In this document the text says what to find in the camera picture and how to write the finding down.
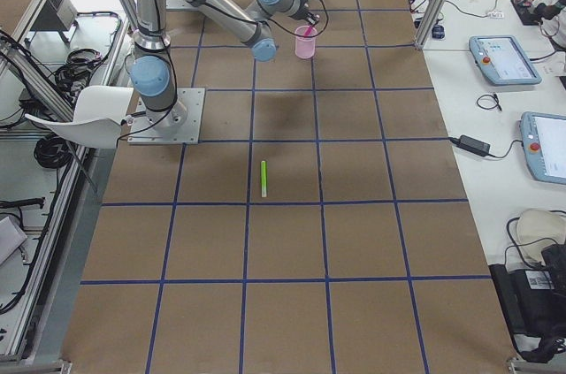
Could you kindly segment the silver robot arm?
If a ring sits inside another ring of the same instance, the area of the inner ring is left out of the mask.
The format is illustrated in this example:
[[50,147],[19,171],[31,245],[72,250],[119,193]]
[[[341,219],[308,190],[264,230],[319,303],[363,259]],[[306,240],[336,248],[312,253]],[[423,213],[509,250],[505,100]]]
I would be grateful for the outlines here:
[[[315,26],[319,16],[309,8],[309,0],[255,0],[241,8],[233,0],[185,0],[207,18],[232,33],[253,58],[272,60],[276,44],[268,25],[277,12]],[[178,82],[166,32],[166,0],[137,0],[134,31],[134,62],[130,79],[145,105],[149,126],[167,134],[187,118],[180,102]]]

